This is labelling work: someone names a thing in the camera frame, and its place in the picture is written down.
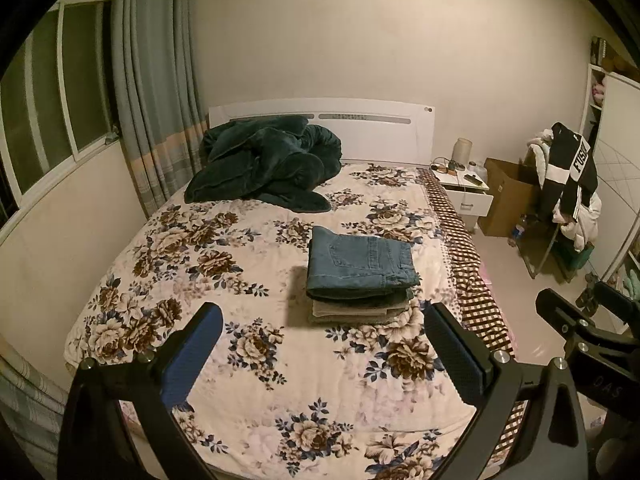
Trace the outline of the grey green window curtain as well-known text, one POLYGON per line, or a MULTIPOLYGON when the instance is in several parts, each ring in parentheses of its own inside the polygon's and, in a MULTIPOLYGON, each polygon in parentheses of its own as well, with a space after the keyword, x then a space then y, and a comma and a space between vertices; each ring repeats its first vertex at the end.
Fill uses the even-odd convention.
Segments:
POLYGON ((193 0, 112 0, 113 81, 129 169, 154 214, 203 166, 193 0))

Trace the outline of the checkered brown bed sheet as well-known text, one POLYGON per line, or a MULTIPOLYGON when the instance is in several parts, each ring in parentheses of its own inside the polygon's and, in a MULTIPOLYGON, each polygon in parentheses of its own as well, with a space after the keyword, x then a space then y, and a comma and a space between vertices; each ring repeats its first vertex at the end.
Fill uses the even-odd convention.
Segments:
MULTIPOLYGON (((459 215, 454 211, 446 192, 430 170, 419 171, 420 181, 427 192, 439 231, 447 263, 448 283, 454 296, 445 301, 448 306, 458 307, 462 326, 480 337, 490 350, 514 351, 506 321, 491 295, 488 285, 480 276, 482 260, 471 235, 466 232, 459 215)), ((402 373, 414 382, 430 382, 434 375, 445 367, 424 334, 420 334, 398 347, 405 352, 407 363, 402 373)), ((404 448, 398 457, 401 468, 420 470, 432 474, 440 466, 450 451, 454 438, 440 428, 427 429, 420 442, 416 441, 404 448)))

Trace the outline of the light blue denim jeans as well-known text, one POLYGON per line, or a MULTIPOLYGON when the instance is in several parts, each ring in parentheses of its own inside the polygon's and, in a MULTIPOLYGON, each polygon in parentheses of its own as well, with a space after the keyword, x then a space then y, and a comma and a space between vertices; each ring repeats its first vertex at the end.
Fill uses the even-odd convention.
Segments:
POLYGON ((420 284, 411 245, 401 240, 337 234, 312 228, 308 248, 309 297, 322 301, 358 301, 395 295, 420 284))

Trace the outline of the dark shoes on floor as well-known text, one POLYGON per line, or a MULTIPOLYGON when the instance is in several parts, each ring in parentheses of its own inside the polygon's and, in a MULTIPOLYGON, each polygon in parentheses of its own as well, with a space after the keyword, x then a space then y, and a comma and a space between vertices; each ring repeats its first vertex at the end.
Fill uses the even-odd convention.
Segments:
POLYGON ((594 293, 594 286, 596 286, 599 278, 597 274, 588 272, 585 275, 586 287, 580 293, 576 299, 576 307, 582 311, 582 314, 587 318, 592 318, 596 314, 599 304, 594 293))

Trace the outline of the white bed headboard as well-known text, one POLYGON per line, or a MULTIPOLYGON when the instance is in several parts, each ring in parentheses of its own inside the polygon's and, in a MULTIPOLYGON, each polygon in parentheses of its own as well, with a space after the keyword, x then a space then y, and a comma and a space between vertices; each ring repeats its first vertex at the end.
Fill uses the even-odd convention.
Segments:
POLYGON ((425 104, 347 98, 273 99, 212 106, 208 125, 232 119, 300 115, 331 130, 343 158, 426 166, 433 159, 435 109, 425 104))

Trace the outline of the dark green plush blanket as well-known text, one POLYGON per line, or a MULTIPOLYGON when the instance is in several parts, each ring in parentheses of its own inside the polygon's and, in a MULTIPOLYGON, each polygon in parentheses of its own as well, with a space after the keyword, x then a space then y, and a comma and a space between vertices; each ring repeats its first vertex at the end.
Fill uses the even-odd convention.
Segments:
POLYGON ((314 189, 342 169, 341 140, 302 115, 233 119, 206 131, 188 203, 261 200, 302 214, 331 209, 314 189))

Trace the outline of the floral bed blanket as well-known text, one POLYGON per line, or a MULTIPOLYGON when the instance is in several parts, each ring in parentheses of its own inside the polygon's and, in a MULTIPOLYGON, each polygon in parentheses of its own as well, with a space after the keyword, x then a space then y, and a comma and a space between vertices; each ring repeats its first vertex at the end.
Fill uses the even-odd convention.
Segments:
POLYGON ((347 165, 320 188, 331 208, 258 200, 160 208, 116 258, 67 335, 64 358, 128 362, 206 301, 224 328, 175 416, 206 463, 245 479, 426 479, 473 416, 423 329, 431 302, 459 311, 439 211, 421 171, 347 165), (390 322, 311 321, 315 226, 403 240, 420 282, 390 322))

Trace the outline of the dark folded jeans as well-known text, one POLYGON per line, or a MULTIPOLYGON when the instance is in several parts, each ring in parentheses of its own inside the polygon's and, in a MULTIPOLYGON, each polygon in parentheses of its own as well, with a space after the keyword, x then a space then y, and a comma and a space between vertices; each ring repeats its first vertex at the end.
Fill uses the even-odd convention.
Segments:
POLYGON ((388 294, 360 298, 312 298, 314 304, 327 308, 394 308, 412 298, 410 289, 398 289, 388 294))

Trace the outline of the metal clothes rack chair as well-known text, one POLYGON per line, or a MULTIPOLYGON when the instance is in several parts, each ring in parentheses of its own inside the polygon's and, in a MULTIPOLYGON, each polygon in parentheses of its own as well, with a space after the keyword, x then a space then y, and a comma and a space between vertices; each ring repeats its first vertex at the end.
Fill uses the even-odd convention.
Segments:
POLYGON ((514 226, 510 242, 518 248, 530 278, 536 280, 547 263, 553 261, 556 272, 567 283, 573 281, 586 265, 594 249, 588 242, 578 252, 574 242, 562 233, 559 224, 542 221, 534 214, 521 216, 514 226))

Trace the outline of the white puffer coat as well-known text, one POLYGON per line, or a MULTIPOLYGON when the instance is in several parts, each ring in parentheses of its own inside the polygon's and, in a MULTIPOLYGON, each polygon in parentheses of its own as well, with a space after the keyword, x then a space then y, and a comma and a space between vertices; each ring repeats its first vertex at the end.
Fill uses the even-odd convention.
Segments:
MULTIPOLYGON (((549 152, 553 139, 551 128, 542 130, 536 136, 527 141, 527 152, 525 155, 525 165, 536 169, 541 189, 544 185, 546 177, 547 165, 549 162, 549 152)), ((584 207, 578 205, 577 218, 561 214, 559 210, 560 204, 556 204, 550 216, 544 216, 552 222, 561 226, 562 233, 574 242, 575 249, 580 252, 584 249, 588 242, 594 244, 598 237, 598 222, 600 219, 602 202, 597 191, 594 192, 590 200, 590 205, 584 207)))

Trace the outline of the brown cardboard box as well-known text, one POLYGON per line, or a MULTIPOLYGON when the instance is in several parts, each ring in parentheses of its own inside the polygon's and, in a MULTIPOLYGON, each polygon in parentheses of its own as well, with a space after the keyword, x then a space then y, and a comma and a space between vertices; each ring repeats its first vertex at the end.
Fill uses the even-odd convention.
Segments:
POLYGON ((536 202, 538 174, 533 167, 494 158, 485 160, 485 168, 492 202, 478 225, 485 236, 509 237, 521 216, 536 202))

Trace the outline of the white wardrobe shelf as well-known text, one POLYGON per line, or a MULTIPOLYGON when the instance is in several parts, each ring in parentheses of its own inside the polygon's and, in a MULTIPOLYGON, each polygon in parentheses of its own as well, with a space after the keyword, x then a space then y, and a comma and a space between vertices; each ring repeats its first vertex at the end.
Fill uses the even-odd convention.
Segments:
POLYGON ((590 44, 580 132, 592 148, 602 205, 589 263, 601 280, 621 283, 628 266, 639 266, 632 250, 639 238, 639 70, 598 36, 590 44))

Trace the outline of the striped curtain lower left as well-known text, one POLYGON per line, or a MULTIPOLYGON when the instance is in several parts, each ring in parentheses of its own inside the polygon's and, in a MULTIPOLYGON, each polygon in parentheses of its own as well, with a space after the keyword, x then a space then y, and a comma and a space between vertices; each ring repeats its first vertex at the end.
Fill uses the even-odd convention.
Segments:
POLYGON ((68 394, 1 338, 1 416, 29 463, 55 479, 68 394))

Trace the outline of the window with white frame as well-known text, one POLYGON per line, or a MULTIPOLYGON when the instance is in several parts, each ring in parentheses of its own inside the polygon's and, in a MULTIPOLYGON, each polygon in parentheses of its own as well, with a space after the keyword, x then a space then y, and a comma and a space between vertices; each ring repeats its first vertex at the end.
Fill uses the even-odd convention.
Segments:
POLYGON ((58 0, 1 79, 1 165, 18 209, 118 137, 111 10, 112 0, 58 0))

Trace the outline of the white bedside table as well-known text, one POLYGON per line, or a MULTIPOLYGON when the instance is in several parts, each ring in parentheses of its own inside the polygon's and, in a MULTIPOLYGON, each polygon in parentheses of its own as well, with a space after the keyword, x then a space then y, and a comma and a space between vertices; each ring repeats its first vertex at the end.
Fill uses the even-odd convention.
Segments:
POLYGON ((489 214, 492 200, 488 185, 473 171, 449 169, 443 164, 431 164, 431 170, 461 217, 466 229, 474 232, 480 218, 489 214))

